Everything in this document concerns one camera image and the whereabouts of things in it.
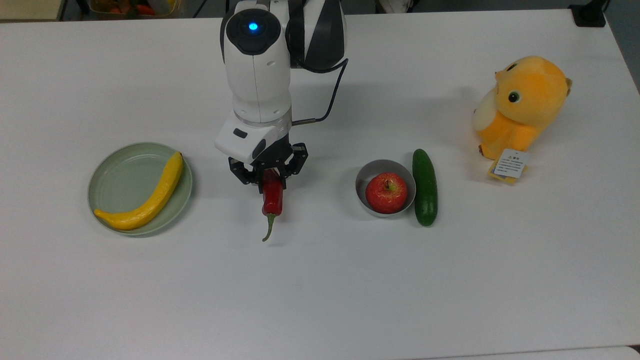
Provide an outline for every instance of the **green cucumber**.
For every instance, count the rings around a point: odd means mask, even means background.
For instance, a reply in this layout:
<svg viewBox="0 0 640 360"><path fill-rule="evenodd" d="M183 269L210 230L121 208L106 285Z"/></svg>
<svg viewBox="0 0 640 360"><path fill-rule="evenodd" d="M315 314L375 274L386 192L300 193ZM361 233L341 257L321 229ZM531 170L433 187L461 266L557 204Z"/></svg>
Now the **green cucumber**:
<svg viewBox="0 0 640 360"><path fill-rule="evenodd" d="M413 152L413 178L415 180L415 217L420 225L433 224L438 216L438 186L436 173L427 153Z"/></svg>

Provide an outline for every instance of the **yellow banana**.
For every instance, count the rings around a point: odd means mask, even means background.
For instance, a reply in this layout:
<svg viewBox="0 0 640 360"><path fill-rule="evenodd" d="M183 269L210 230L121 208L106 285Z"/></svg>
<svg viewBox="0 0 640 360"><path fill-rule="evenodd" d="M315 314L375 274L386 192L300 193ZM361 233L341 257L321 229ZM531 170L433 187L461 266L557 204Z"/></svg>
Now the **yellow banana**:
<svg viewBox="0 0 640 360"><path fill-rule="evenodd" d="M125 213L106 213L95 209L93 214L104 219L114 229L131 230L141 227L150 222L162 210L178 184L181 174L182 154L176 152L164 165L156 189L139 208Z"/></svg>

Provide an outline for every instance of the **stuffed toy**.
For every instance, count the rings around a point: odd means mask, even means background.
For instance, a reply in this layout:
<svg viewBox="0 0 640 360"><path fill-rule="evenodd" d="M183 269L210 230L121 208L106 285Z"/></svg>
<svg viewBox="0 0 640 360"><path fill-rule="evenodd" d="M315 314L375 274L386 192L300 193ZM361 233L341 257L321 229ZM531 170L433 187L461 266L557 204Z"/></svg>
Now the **stuffed toy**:
<svg viewBox="0 0 640 360"><path fill-rule="evenodd" d="M504 149L527 151L557 117L572 81L550 61L528 56L495 73L496 84L474 110L480 153L491 160Z"/></svg>

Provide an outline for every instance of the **plate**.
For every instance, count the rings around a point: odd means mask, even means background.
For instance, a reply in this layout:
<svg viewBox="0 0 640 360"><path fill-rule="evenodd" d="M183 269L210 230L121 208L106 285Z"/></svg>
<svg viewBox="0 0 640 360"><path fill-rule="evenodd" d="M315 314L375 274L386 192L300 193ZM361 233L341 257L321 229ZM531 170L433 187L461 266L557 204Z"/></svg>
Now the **plate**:
<svg viewBox="0 0 640 360"><path fill-rule="evenodd" d="M169 158L176 150L160 143L135 143L109 155L95 169L89 182L88 201L92 216L107 229L125 236L150 236L166 229L186 208L193 175L183 158L182 175L169 201L147 224L133 230L113 229L93 210L108 213L131 211L144 204L156 189L157 182Z"/></svg>

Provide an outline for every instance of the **red apple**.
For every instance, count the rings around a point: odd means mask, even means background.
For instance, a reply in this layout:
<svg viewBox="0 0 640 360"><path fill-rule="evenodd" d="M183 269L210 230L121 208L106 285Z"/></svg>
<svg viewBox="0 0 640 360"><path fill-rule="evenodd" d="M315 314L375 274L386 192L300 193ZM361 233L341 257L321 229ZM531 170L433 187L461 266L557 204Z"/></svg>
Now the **red apple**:
<svg viewBox="0 0 640 360"><path fill-rule="evenodd" d="M406 184L393 172L383 172L374 177L365 191L367 202L378 213L393 214L400 210L406 200Z"/></svg>

